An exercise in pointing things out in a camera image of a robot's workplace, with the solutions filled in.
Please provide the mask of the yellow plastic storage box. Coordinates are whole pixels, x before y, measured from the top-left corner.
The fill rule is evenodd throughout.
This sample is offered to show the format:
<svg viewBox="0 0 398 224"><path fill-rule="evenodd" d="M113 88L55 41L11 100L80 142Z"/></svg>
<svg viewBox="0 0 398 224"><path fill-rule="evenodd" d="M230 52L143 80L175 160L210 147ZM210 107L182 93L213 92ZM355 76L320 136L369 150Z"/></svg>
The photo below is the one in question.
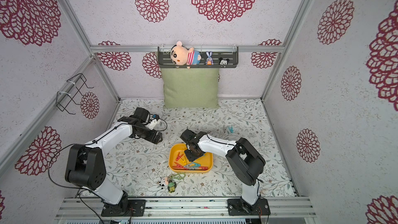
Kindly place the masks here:
<svg viewBox="0 0 398 224"><path fill-rule="evenodd" d="M213 167L213 154L205 153L204 156L190 162L185 155L185 144L175 144L170 150L169 168L176 173L207 173Z"/></svg>

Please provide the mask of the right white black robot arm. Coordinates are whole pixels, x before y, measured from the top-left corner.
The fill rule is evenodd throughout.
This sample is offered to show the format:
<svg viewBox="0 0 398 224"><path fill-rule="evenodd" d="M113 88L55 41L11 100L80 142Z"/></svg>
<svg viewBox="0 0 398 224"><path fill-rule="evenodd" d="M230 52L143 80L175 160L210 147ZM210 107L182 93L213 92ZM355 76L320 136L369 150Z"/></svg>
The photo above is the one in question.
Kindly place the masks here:
<svg viewBox="0 0 398 224"><path fill-rule="evenodd" d="M224 157L236 177L242 182L241 202L243 206L254 207L260 200L260 179L266 165L265 159L245 138L237 141L222 140L206 132L194 133L186 129L180 136L186 144L186 158L194 162L206 153Z"/></svg>

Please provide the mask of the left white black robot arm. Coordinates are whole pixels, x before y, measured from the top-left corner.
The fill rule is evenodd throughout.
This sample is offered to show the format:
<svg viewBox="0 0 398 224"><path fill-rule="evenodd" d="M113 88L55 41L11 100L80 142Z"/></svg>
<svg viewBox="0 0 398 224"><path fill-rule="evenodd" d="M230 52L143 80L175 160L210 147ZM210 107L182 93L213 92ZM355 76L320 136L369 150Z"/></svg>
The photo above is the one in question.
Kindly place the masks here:
<svg viewBox="0 0 398 224"><path fill-rule="evenodd" d="M152 144L162 142L162 132L155 129L160 122L159 115L138 107L134 114L119 118L113 127L94 140L73 145L69 150L65 180L92 191L106 204L120 204L126 194L107 178L105 157L127 138L143 139Z"/></svg>

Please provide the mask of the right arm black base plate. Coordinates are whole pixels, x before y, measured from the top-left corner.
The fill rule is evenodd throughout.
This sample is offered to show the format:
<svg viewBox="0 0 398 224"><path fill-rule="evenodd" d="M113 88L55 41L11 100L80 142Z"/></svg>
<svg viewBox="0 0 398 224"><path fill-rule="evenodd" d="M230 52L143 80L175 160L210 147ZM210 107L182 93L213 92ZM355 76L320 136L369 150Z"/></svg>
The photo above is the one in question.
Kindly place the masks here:
<svg viewBox="0 0 398 224"><path fill-rule="evenodd" d="M227 199L230 216L269 216L271 210L265 198L259 198L254 205L250 205L242 198Z"/></svg>

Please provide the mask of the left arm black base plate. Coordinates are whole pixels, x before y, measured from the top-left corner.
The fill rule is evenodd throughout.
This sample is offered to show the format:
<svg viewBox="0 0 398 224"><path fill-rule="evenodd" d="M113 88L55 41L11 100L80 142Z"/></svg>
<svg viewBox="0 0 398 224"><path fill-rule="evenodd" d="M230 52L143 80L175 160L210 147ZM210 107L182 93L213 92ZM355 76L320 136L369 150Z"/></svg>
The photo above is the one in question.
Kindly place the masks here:
<svg viewBox="0 0 398 224"><path fill-rule="evenodd" d="M101 217L142 217L146 200L126 200L117 205L105 203Z"/></svg>

